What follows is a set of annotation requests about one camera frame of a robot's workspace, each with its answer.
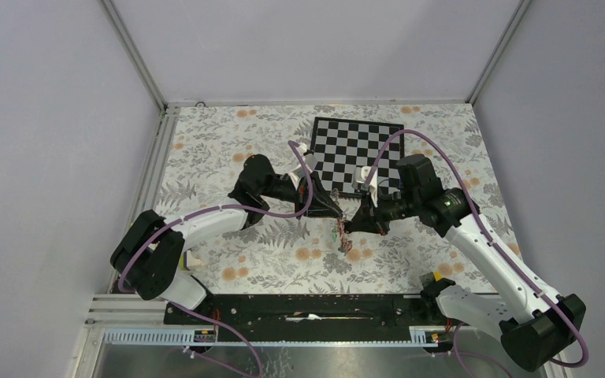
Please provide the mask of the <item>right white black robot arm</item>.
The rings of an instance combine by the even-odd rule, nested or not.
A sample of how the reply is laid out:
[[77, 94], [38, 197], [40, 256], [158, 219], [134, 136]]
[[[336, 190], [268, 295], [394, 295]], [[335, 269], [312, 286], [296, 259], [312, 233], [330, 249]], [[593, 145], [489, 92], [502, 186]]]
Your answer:
[[356, 168], [352, 185], [361, 205], [346, 232], [388, 233], [392, 221], [411, 217], [460, 250], [497, 290], [500, 301], [442, 279], [421, 291], [421, 316], [430, 324], [452, 318], [500, 341], [518, 366], [533, 372], [578, 341], [587, 307], [576, 295], [561, 295], [513, 254], [461, 188], [445, 188], [422, 154], [396, 164], [399, 190], [382, 194], [369, 166]]

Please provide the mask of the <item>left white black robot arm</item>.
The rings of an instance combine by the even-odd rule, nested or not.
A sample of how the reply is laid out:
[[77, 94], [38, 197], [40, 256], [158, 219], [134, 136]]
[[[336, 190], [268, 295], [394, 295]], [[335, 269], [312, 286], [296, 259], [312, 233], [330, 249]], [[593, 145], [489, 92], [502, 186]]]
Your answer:
[[166, 219], [152, 209], [142, 212], [110, 258], [119, 274], [119, 291], [132, 291], [143, 300], [162, 298], [183, 306], [183, 314], [193, 323], [206, 322], [213, 303], [206, 297], [206, 287], [180, 267], [183, 253], [215, 236], [250, 228], [264, 216], [274, 217], [267, 198], [291, 203], [291, 218], [340, 219], [343, 211], [323, 188], [314, 163], [307, 153], [290, 172], [278, 174], [266, 156], [256, 154], [244, 162], [234, 188], [220, 205], [176, 219]]

